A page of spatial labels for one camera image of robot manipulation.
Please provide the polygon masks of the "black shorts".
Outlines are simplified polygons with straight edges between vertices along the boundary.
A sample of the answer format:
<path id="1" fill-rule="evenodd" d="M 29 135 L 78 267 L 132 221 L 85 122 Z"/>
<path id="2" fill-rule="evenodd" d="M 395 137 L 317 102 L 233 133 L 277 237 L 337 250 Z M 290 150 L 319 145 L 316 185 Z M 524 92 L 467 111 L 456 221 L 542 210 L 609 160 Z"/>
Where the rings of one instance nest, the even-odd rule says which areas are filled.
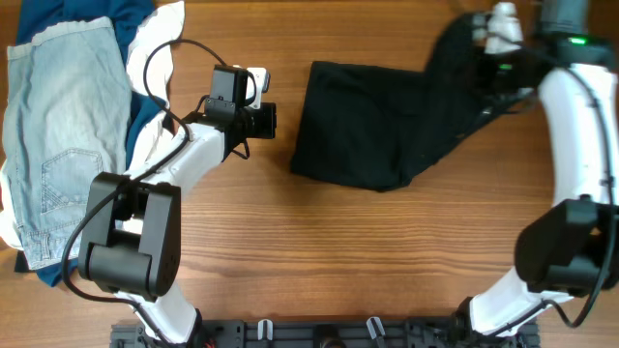
<path id="1" fill-rule="evenodd" d="M 292 173 L 375 191 L 400 189 L 521 97 L 485 81 L 481 14 L 451 21 L 421 72 L 315 61 Z"/>

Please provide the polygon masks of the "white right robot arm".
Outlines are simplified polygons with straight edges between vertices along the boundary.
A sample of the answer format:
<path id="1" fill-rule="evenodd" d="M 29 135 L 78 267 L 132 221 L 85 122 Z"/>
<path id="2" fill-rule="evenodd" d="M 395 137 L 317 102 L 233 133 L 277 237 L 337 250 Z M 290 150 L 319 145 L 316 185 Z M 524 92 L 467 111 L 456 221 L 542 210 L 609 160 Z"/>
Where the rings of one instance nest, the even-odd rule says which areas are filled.
<path id="1" fill-rule="evenodd" d="M 486 54 L 536 59 L 554 170 L 551 208 L 519 234 L 510 270 L 459 308 L 458 340 L 498 340 L 553 308 L 580 327 L 601 293 L 618 281 L 618 75 L 601 40 L 558 33 L 556 51 L 527 47 L 497 32 Z"/>

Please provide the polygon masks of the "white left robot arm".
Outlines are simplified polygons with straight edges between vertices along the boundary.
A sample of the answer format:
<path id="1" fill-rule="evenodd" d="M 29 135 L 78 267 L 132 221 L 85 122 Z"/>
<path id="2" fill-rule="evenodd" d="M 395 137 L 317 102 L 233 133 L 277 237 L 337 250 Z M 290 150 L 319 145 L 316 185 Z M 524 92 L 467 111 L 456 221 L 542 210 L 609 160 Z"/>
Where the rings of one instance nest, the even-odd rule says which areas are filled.
<path id="1" fill-rule="evenodd" d="M 105 300 L 131 306 L 147 347 L 212 347 L 199 311 L 175 278 L 181 259 L 182 198 L 248 139 L 276 135 L 277 107 L 209 99 L 183 120 L 163 156 L 133 174 L 103 172 L 92 182 L 77 269 Z"/>

